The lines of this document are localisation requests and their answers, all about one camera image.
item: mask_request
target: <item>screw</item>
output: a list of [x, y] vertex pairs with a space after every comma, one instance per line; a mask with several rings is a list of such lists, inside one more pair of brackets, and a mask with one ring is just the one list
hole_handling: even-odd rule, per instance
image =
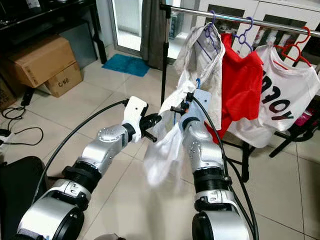
[[73, 214], [73, 213], [70, 214], [70, 217], [71, 217], [71, 218], [74, 218], [74, 219], [77, 219], [77, 218], [78, 218], [78, 216], [77, 216], [76, 214]]

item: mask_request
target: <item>pink object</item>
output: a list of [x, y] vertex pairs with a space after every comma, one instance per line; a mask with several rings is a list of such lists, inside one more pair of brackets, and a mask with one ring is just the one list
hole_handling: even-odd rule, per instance
[[303, 126], [313, 115], [313, 109], [306, 109], [304, 113], [295, 121], [295, 124], [299, 127]]

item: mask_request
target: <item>cardboard box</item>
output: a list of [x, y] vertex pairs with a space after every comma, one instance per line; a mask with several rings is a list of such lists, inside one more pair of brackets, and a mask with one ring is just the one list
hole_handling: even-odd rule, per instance
[[81, 72], [78, 63], [75, 62], [39, 86], [38, 89], [58, 98], [79, 84], [81, 81]]
[[47, 37], [8, 55], [8, 72], [22, 84], [36, 88], [75, 63], [69, 42], [60, 36]]
[[10, 90], [16, 97], [22, 95], [25, 92], [26, 86], [21, 84], [14, 76], [12, 76], [5, 68], [3, 68], [1, 64], [0, 76], [3, 77], [5, 82], [8, 84]]
[[16, 98], [7, 86], [5, 80], [0, 77], [0, 111], [15, 103]]

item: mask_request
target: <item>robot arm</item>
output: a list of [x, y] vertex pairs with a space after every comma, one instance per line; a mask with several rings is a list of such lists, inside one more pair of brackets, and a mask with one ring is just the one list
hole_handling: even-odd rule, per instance
[[[208, 109], [209, 92], [197, 89], [194, 96]], [[182, 115], [179, 126], [191, 161], [194, 207], [199, 212], [192, 221], [193, 240], [249, 240], [245, 221], [229, 190], [231, 179], [225, 175], [221, 149], [204, 125], [204, 113], [195, 101], [189, 101], [188, 112]]]
[[122, 124], [98, 131], [96, 138], [83, 150], [73, 166], [63, 170], [59, 179], [24, 214], [15, 239], [75, 240], [88, 208], [91, 193], [106, 173], [113, 158], [129, 142], [142, 137], [157, 139], [146, 132], [161, 120], [157, 114], [144, 117], [148, 105], [132, 96], [124, 111]]

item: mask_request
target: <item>red hanger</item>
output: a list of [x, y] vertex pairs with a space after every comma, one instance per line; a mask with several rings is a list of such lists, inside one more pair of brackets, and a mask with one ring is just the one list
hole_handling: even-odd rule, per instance
[[[279, 49], [282, 49], [282, 52], [281, 52], [281, 55], [288, 58], [288, 59], [291, 59], [292, 61], [295, 61], [295, 62], [298, 62], [300, 59], [303, 60], [305, 63], [308, 64], [309, 67], [311, 67], [312, 65], [310, 64], [310, 62], [304, 58], [302, 55], [301, 55], [301, 50], [300, 48], [298, 47], [298, 44], [303, 44], [304, 42], [306, 42], [309, 38], [310, 38], [310, 29], [307, 27], [307, 26], [304, 26], [303, 29], [306, 29], [308, 31], [308, 36], [305, 38], [305, 40], [303, 41], [297, 41], [295, 44], [288, 44], [288, 45], [285, 45], [285, 46], [279, 46], [279, 45], [274, 45], [276, 48], [279, 48]], [[296, 47], [296, 49], [298, 50], [299, 52], [299, 55], [296, 59], [294, 59], [293, 57], [290, 57], [286, 54], [286, 51], [288, 51], [288, 49], [290, 47]]]

